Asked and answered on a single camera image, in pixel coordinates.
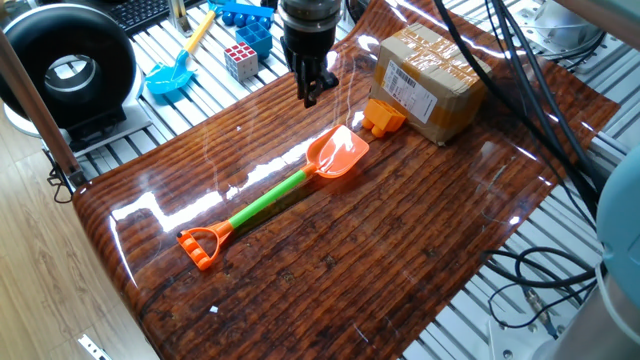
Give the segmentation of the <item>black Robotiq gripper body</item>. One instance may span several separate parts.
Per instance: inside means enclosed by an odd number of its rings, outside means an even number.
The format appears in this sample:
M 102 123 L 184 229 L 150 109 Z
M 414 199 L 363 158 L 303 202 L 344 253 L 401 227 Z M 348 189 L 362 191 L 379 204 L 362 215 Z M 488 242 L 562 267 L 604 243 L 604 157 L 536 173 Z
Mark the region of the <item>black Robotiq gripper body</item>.
M 297 60 L 319 69 L 326 62 L 326 55 L 335 42 L 336 28 L 330 27 L 319 32 L 305 32 L 285 24 L 281 37 L 287 66 L 298 69 Z

